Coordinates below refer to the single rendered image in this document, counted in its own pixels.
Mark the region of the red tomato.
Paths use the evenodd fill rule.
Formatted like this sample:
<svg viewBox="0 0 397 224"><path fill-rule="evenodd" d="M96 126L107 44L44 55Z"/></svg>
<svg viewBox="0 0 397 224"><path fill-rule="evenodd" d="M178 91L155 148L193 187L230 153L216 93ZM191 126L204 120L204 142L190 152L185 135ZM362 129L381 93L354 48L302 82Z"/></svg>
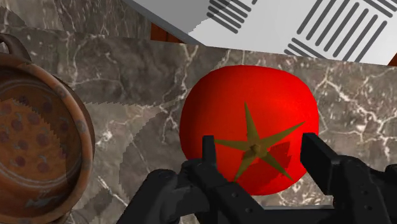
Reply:
<svg viewBox="0 0 397 224"><path fill-rule="evenodd" d="M309 87L269 67L225 66L201 78L188 94L179 124L186 158L202 156L202 138L215 140L219 172L251 195L278 193L306 172L302 135L318 133Z"/></svg>

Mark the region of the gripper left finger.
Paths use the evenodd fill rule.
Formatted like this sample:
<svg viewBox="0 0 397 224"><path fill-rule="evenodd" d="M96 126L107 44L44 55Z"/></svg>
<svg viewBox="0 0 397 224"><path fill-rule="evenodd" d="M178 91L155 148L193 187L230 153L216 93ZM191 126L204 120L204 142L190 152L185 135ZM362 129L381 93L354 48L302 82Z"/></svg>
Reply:
<svg viewBox="0 0 397 224"><path fill-rule="evenodd" d="M202 138L202 158L185 161L179 173L150 172L116 224L177 224L187 214L201 224L264 224L263 208L218 172L213 136Z"/></svg>

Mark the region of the white patterned robot stand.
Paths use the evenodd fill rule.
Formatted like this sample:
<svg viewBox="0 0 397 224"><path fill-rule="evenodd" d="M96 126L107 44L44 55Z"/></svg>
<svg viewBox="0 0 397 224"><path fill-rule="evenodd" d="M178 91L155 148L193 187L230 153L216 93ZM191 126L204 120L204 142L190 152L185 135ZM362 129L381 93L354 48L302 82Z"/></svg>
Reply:
<svg viewBox="0 0 397 224"><path fill-rule="evenodd" d="M397 0L123 0L185 43L386 65Z"/></svg>

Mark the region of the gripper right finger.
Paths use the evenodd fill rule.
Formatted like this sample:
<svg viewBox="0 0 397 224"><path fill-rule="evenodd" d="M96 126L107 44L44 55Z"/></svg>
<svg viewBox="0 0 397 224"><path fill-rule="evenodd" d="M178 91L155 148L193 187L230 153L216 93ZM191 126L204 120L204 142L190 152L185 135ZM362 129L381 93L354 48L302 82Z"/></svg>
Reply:
<svg viewBox="0 0 397 224"><path fill-rule="evenodd" d="M304 133L300 161L339 218L349 224L397 224L397 164L384 171L339 155L314 133Z"/></svg>

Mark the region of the brown patterned ceramic bowl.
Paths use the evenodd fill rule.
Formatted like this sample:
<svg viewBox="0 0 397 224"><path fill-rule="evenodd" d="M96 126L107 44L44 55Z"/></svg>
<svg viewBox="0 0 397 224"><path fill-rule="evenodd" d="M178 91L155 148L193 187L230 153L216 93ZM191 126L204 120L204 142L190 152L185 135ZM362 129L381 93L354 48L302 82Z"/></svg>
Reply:
<svg viewBox="0 0 397 224"><path fill-rule="evenodd" d="M90 115L16 37L0 43L0 224L64 224L90 179Z"/></svg>

